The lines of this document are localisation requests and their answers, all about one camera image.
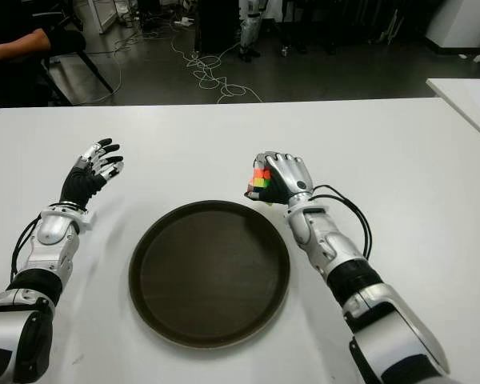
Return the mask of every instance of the robot forearm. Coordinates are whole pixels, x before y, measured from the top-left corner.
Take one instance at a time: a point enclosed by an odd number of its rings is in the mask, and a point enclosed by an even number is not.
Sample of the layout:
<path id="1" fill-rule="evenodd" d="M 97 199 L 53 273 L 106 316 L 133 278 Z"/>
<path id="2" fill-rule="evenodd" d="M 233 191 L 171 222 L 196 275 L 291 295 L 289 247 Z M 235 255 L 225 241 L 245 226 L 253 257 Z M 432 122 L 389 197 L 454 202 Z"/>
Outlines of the robot forearm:
<path id="1" fill-rule="evenodd" d="M 315 202 L 289 206 L 299 246 L 343 309 L 354 333 L 350 351 L 366 382 L 411 382 L 449 372 L 436 338 L 397 292 L 385 284 L 326 208 Z"/>
<path id="2" fill-rule="evenodd" d="M 80 214 L 69 206 L 56 210 Z M 55 306 L 78 248 L 75 223 L 67 216 L 45 216 L 30 238 L 25 266 L 0 293 L 0 382 L 34 382 L 48 368 Z M 59 233 L 58 241 L 48 233 Z"/>

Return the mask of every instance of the gray floor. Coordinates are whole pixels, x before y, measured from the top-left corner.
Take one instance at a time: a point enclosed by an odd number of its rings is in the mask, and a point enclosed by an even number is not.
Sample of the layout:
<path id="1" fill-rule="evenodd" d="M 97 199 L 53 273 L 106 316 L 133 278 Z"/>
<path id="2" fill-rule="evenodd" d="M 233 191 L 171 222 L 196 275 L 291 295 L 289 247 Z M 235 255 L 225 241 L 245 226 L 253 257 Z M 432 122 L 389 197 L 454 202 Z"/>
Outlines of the gray floor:
<path id="1" fill-rule="evenodd" d="M 114 50 L 114 43 L 128 38 L 136 29 L 114 25 L 104 34 L 96 32 L 86 6 L 81 8 L 86 24 L 88 52 Z M 91 57 L 112 87 L 121 87 L 95 105 L 164 105 L 216 103 L 219 89 L 202 90 L 182 56 L 170 43 L 190 56 L 194 32 L 174 32 L 163 27 L 158 40 L 137 39 L 127 52 L 92 54 Z M 296 51 L 281 56 L 275 35 L 265 32 L 259 39 L 262 56 L 252 63 L 241 62 L 235 51 L 225 54 L 216 77 L 228 83 L 248 86 L 264 102 L 300 102 L 362 98 L 417 98 L 434 96 L 427 78 L 480 78 L 480 64 L 472 58 L 440 56 L 418 42 L 386 45 L 345 46 L 329 56 L 320 45 L 310 45 L 307 54 Z M 78 57 L 64 57 L 51 70 L 56 82 L 74 103 L 88 102 L 107 95 L 106 90 Z M 221 102 L 256 102 L 249 92 Z"/>

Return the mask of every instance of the brown tray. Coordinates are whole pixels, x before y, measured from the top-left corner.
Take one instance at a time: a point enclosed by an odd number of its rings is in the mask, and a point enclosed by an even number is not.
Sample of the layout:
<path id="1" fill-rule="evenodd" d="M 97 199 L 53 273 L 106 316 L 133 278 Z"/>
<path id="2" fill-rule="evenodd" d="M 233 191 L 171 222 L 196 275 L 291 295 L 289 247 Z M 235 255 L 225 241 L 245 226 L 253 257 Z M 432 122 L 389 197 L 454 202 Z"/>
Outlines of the brown tray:
<path id="1" fill-rule="evenodd" d="M 266 218 L 232 202 L 205 201 L 148 229 L 130 262 L 130 294 L 164 338 L 216 348 L 263 328 L 289 277 L 288 250 Z"/>

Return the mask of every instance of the white desk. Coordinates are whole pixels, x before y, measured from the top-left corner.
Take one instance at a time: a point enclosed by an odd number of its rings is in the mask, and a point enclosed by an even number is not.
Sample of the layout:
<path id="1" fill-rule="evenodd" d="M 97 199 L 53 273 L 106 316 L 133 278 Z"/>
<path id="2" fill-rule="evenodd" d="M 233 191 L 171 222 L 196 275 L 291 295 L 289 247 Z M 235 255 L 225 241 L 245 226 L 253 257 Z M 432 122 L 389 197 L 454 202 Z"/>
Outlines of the white desk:
<path id="1" fill-rule="evenodd" d="M 254 156 L 280 150 L 301 155 L 316 183 L 362 208 L 374 268 L 436 334 L 453 377 L 480 384 L 480 135 L 467 126 L 439 98 L 0 110 L 0 291 L 18 234 L 58 198 L 76 156 L 112 137 L 126 158 L 123 174 L 89 205 L 98 222 L 75 255 L 40 382 L 357 382 L 340 308 L 296 247 L 282 207 L 242 196 Z M 128 293 L 130 256 L 147 228 L 203 199 L 262 212 L 292 261 L 278 318 L 224 350 L 169 345 L 140 320 Z M 331 211 L 362 246 L 355 217 Z"/>
<path id="2" fill-rule="evenodd" d="M 429 78 L 426 83 L 480 132 L 480 79 Z"/>

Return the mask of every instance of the equipment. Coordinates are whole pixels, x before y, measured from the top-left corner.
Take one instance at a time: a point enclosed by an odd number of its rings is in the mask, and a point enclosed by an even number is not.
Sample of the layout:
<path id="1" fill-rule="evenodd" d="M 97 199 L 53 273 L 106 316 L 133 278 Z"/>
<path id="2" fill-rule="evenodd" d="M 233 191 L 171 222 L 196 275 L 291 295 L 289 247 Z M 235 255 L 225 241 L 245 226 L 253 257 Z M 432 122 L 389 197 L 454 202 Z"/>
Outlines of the equipment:
<path id="1" fill-rule="evenodd" d="M 265 152 L 254 160 L 246 196 L 288 205 L 286 218 L 295 241 L 332 290 L 354 333 L 350 352 L 365 382 L 452 383 L 445 378 L 450 368 L 438 340 L 371 268 L 368 254 L 359 252 L 327 208 L 316 203 L 315 189 L 303 160 Z"/>
<path id="2" fill-rule="evenodd" d="M 251 58 L 260 56 L 260 53 L 253 49 L 253 45 L 258 40 L 259 30 L 262 27 L 262 15 L 268 1 L 249 0 L 247 2 L 247 18 L 241 24 L 240 53 L 238 54 L 244 62 L 250 62 Z"/>
<path id="3" fill-rule="evenodd" d="M 35 382 L 48 368 L 55 307 L 71 276 L 78 236 L 93 224 L 86 205 L 123 168 L 121 156 L 103 157 L 119 149 L 111 143 L 101 140 L 78 158 L 59 202 L 44 209 L 16 244 L 11 282 L 0 293 L 0 382 Z M 32 250 L 18 272 L 27 240 Z"/>
<path id="4" fill-rule="evenodd" d="M 238 1 L 199 0 L 195 16 L 196 52 L 213 54 L 231 48 L 238 29 Z"/>

